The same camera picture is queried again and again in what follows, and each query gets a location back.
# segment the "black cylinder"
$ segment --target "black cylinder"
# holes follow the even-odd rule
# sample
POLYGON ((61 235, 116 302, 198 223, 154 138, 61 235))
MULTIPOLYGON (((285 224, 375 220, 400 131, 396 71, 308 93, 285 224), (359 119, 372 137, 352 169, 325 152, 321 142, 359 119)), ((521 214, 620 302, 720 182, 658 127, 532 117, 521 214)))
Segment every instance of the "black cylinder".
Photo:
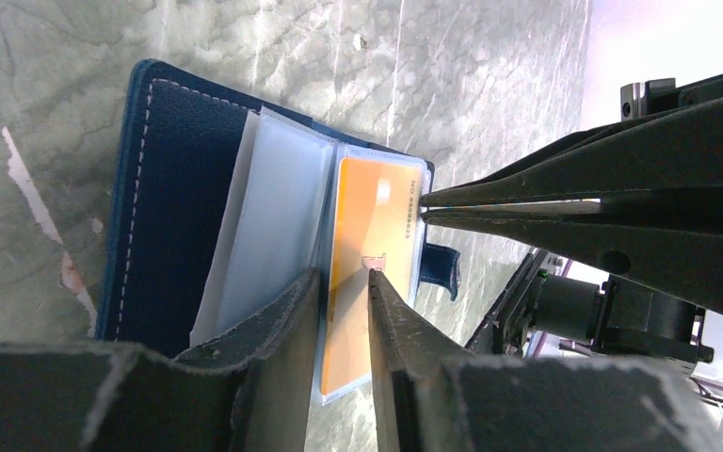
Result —
POLYGON ((588 343, 587 333, 595 314, 595 301, 600 297, 597 284, 547 275, 538 291, 534 319, 541 331, 588 343))

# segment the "card holder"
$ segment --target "card holder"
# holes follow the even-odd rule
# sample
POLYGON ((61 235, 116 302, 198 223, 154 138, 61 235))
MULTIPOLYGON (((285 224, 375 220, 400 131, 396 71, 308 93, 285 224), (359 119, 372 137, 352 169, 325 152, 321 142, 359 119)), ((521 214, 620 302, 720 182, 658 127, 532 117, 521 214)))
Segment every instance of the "card holder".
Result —
MULTIPOLYGON (((394 152, 167 63, 140 61, 126 98, 97 339, 167 356, 188 348, 248 110, 263 106, 329 137, 394 152)), ((457 254, 424 252, 420 268, 422 282, 458 290, 457 254)))

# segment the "marble surface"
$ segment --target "marble surface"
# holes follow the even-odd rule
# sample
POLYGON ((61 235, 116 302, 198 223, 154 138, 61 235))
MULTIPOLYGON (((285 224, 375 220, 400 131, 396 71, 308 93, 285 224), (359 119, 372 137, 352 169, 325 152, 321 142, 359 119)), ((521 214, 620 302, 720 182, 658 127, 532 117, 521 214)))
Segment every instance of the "marble surface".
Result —
MULTIPOLYGON (((0 0, 0 341, 86 340, 101 295, 129 72, 144 57, 432 159, 435 186, 576 129, 587 0, 0 0)), ((463 252, 464 342, 527 247, 433 228, 463 252)), ((369 385, 313 407, 307 450, 375 450, 369 385)))

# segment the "orange card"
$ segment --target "orange card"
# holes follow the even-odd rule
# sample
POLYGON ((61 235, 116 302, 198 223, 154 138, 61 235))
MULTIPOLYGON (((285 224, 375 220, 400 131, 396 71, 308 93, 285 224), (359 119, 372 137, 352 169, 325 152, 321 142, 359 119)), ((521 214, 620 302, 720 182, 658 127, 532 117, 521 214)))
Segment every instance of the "orange card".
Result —
POLYGON ((370 372, 369 269, 383 271, 401 297, 409 297, 422 175, 420 168, 396 163, 340 162, 323 396, 370 372))

